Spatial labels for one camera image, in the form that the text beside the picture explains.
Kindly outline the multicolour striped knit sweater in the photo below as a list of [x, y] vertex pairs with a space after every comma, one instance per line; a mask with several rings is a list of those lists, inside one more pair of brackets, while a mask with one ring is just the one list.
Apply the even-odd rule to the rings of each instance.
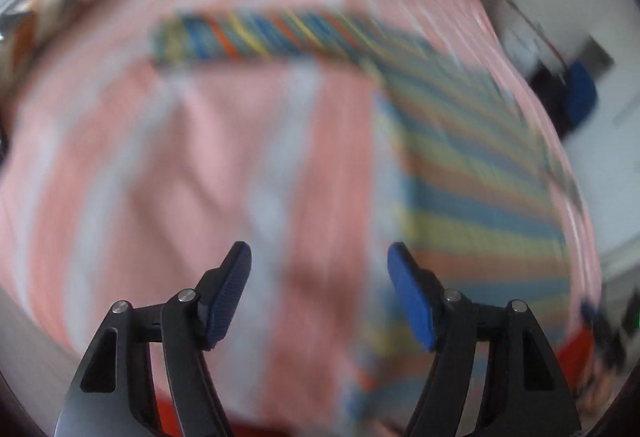
[[146, 188], [151, 287], [196, 277], [235, 240], [254, 254], [210, 363], [233, 420], [408, 420], [433, 356], [390, 281], [396, 241], [475, 301], [524, 298], [564, 341], [574, 179], [490, 73], [331, 9], [169, 15], [150, 43], [178, 97]]

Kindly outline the orange fuzzy trousers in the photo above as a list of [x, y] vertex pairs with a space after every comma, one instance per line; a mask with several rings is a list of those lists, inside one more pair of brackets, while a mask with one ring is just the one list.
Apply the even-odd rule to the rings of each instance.
[[592, 376], [596, 342], [589, 327], [582, 327], [556, 352], [561, 370], [573, 394]]

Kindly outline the pink striped bed sheet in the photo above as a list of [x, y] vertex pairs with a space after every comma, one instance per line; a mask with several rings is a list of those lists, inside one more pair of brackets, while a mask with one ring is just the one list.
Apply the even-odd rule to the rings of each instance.
[[1, 170], [1, 287], [55, 346], [163, 301], [232, 243], [253, 266], [207, 357], [233, 420], [406, 423], [431, 358], [386, 270], [401, 241], [553, 344], [600, 297], [558, 136], [480, 0], [31, 0]]

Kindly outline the blue garment on chair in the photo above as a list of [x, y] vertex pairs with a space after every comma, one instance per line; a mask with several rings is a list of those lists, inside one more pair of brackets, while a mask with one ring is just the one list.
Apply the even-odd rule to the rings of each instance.
[[570, 127], [582, 125], [597, 107], [598, 91], [588, 69], [580, 62], [573, 62], [563, 74], [566, 95], [563, 110]]

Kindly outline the white desk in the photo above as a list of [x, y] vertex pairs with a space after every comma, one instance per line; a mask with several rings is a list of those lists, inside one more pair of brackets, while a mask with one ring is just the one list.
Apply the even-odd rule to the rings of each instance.
[[551, 74], [568, 68], [565, 56], [549, 38], [531, 0], [481, 0], [499, 43], [526, 81], [545, 68]]

